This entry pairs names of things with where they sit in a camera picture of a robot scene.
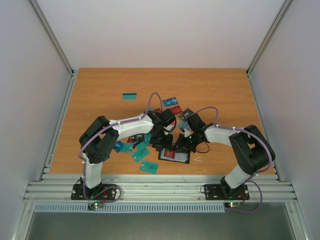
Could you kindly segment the red VIP card bottom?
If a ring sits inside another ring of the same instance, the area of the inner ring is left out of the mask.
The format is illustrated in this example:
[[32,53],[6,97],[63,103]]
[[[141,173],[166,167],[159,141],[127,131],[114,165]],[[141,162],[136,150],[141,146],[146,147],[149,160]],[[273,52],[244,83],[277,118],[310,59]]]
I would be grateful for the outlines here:
[[176,153],[167,149],[164,149],[162,151],[162,155],[164,159],[170,159],[173,160],[175,158]]

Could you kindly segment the black leather card holder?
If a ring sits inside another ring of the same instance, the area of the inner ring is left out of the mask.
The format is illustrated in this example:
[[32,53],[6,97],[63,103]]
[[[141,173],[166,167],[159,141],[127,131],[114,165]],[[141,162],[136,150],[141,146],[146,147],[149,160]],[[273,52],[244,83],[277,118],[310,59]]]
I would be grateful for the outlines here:
[[168,149],[162,149],[158,153],[158,159],[161,161],[189,164],[190,154],[185,152],[173,152]]

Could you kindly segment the teal vip card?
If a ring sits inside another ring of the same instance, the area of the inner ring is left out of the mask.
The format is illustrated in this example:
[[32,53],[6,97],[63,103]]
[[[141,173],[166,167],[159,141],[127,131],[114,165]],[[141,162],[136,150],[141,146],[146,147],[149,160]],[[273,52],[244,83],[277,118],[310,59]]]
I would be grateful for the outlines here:
[[158,164],[143,160],[140,164],[139,170],[145,173],[155,175],[158,171]]
[[150,154],[150,152],[147,148],[142,148],[142,149],[138,149],[136,152],[134,152],[131,155],[131,157],[136,163],[138,163],[139,161],[143,160],[149,154]]

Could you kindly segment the teal VIP card bottom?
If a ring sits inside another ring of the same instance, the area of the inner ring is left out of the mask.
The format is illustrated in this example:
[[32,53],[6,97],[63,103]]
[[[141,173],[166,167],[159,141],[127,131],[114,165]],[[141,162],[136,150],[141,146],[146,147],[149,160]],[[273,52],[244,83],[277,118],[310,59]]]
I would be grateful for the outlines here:
[[145,173],[155,175],[158,171],[158,164],[143,160],[140,164],[139,170]]

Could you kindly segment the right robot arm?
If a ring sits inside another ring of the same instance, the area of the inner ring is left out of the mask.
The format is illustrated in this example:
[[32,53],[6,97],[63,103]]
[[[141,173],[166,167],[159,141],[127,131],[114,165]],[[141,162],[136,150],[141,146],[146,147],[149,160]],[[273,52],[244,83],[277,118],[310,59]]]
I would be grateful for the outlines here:
[[247,180],[272,166],[275,152],[255,125],[244,128],[205,124],[197,113],[187,119],[192,133],[185,130],[172,147],[173,151],[196,152],[202,143],[218,143],[232,147],[237,165],[220,180],[220,192],[225,198],[234,197]]

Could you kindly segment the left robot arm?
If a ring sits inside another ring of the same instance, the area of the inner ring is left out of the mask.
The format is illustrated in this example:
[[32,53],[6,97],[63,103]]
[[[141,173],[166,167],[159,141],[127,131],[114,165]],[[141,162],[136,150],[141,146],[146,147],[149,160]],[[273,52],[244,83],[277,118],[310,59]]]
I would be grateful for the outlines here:
[[149,111],[136,117],[108,120],[99,116],[79,138],[80,153],[84,161],[82,180],[83,194],[96,199],[101,193],[101,171],[116,142],[138,134],[150,134],[149,144],[155,149],[169,149],[173,135],[167,127],[176,123],[176,117],[169,110],[159,113]]

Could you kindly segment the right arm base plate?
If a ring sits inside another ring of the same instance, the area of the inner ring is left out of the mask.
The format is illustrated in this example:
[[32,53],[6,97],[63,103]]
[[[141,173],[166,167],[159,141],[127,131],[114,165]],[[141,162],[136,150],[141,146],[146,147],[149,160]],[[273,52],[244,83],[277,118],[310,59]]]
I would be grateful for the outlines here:
[[231,201],[231,200],[249,200],[249,190],[245,184],[231,189],[228,186],[223,187],[220,184],[205,184],[204,196],[207,201]]

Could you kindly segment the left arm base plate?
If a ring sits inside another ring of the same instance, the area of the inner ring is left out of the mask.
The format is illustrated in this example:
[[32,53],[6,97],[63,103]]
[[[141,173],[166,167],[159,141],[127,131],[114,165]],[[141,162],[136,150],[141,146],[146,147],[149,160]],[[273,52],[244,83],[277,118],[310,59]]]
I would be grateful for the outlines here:
[[[85,195],[89,200],[95,201],[113,201],[116,198],[116,193],[119,191],[114,184],[99,184],[93,189],[85,187]],[[86,200],[83,193],[82,184],[74,184],[71,191],[71,200]]]

